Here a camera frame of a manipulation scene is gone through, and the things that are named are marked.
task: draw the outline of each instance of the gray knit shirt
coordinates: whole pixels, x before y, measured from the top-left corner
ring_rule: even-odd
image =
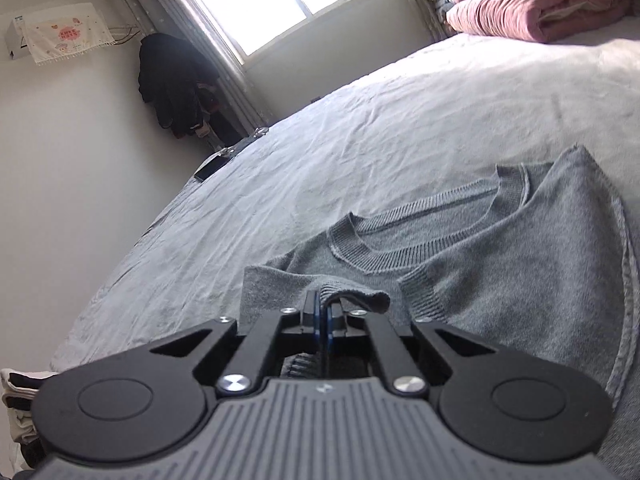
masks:
[[[348,293],[396,325],[430,317],[590,375],[616,420],[601,459],[640,478],[634,357],[638,264],[622,202],[584,147],[555,162],[497,166],[466,186],[349,214],[264,266],[247,267],[241,324],[265,310]]]

